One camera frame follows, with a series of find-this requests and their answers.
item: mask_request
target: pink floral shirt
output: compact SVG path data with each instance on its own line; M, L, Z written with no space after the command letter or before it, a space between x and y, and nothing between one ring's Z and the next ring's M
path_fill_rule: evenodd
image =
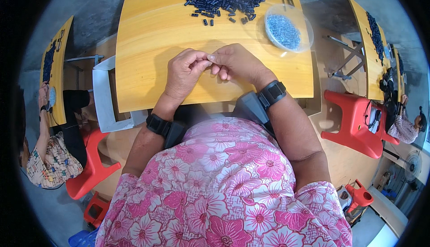
M190 128L142 175L123 174L96 246L351 246L336 190L295 191L290 162L255 123L233 117Z

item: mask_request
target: hand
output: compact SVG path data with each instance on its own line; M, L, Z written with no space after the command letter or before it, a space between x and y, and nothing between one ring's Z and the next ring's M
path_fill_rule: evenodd
M187 48L167 64L167 83L164 93L182 103L193 90L200 75L212 65L207 53Z
M240 76L258 88L276 80L275 74L256 58L250 51L238 43L230 44L208 55L212 61L212 74L218 74L223 80L231 80L233 75Z
M47 94L48 94L48 82L43 82L42 86L39 88L39 110L42 106L46 105L48 103L47 101Z
M400 100L401 100L400 102L403 104L403 106L406 106L406 104L408 103L409 98L408 98L407 95L403 94L401 96Z

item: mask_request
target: metal frame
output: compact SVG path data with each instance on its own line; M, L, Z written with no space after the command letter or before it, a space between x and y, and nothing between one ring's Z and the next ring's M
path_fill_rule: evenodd
M330 40L334 43L336 43L338 46L342 47L343 49L346 49L348 51L350 51L351 53L349 54L349 56L347 56L347 58L345 58L345 61L340 64L334 72L332 72L331 74L329 74L329 78L335 76L335 77L341 77L343 80L348 80L351 79L351 75L354 74L357 70L359 70L361 67L363 67L364 62L365 62L365 56L360 52L363 49L363 45L357 45L357 47L351 48L348 46L348 44L344 43L343 41L336 39L330 35L327 36L323 36L324 39L326 40ZM352 69L352 71L350 71L347 75L339 75L337 74L338 71L340 71L343 67L345 67L345 65L354 57L354 56L358 56L361 59L361 62L358 63L357 66L355 66L355 68Z
M95 55L95 56L83 56L83 57L76 57L72 59L65 59L64 62L66 62L70 67L74 68L76 70L76 88L79 89L79 72L83 72L83 69L81 69L78 66L75 66L71 64L72 61L78 61L78 60L84 60L84 59L94 59L94 66L96 66L100 59L104 58L104 55Z

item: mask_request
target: blue beads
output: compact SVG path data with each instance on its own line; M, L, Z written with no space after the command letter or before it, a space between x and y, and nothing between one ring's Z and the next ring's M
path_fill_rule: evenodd
M267 26L278 43L291 50L298 49L301 41L300 31L288 17L278 14L269 15Z
M399 70L400 70L400 75L403 75L403 60L400 57L399 54L397 54L397 57L399 58Z
M381 65L384 65L384 45L382 44L381 33L379 32L378 24L376 24L375 18L371 16L368 12L367 20L369 21L370 30L372 31L372 41L375 45L376 52L378 53L379 59L381 60Z

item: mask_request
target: eyeglasses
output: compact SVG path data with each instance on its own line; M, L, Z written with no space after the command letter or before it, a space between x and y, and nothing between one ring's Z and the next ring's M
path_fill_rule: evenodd
M65 31L65 29L61 30L60 37L57 40L57 50L56 50L57 53L60 51L60 48L61 48L61 39L64 36L64 31Z

